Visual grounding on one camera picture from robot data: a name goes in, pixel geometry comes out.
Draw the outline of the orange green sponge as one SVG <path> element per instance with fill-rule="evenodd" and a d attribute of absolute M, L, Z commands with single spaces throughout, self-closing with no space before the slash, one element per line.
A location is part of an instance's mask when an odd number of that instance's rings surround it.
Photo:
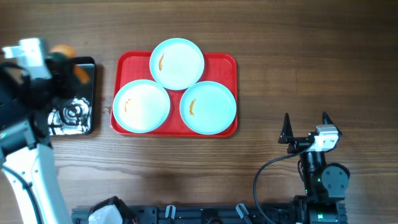
<path fill-rule="evenodd" d="M 76 56 L 76 50 L 69 45 L 56 45 L 51 50 L 50 53 L 60 54 L 66 59 L 72 59 Z M 89 75 L 78 65 L 72 66 L 72 72 L 74 76 L 80 81 L 81 84 L 87 84 L 90 80 Z"/>

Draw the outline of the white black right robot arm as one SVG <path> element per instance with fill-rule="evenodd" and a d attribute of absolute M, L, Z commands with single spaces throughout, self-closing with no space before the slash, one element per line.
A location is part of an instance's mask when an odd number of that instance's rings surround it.
<path fill-rule="evenodd" d="M 288 211 L 280 215 L 281 223 L 347 223 L 345 205 L 350 172 L 339 163 L 327 163 L 325 154 L 336 148 L 342 132 L 329 115 L 322 114 L 322 124 L 307 137 L 295 137 L 290 118 L 285 114 L 278 143 L 288 144 L 287 153 L 300 156 L 300 176 L 305 195 L 296 195 Z"/>

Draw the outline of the light blue plate top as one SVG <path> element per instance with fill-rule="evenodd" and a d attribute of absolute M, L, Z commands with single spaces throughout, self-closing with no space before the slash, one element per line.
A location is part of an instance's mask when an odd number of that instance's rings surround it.
<path fill-rule="evenodd" d="M 149 59 L 153 79 L 168 90 L 184 90 L 196 84 L 204 68 L 202 51 L 192 41 L 183 38 L 161 42 Z"/>

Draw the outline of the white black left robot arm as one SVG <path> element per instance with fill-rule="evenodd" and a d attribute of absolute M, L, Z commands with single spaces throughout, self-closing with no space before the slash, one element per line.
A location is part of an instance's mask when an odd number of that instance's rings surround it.
<path fill-rule="evenodd" d="M 44 70 L 49 77 L 1 64 L 1 171 L 24 223 L 79 223 L 61 193 L 50 136 L 91 132 L 96 64 L 91 57 L 53 57 Z"/>

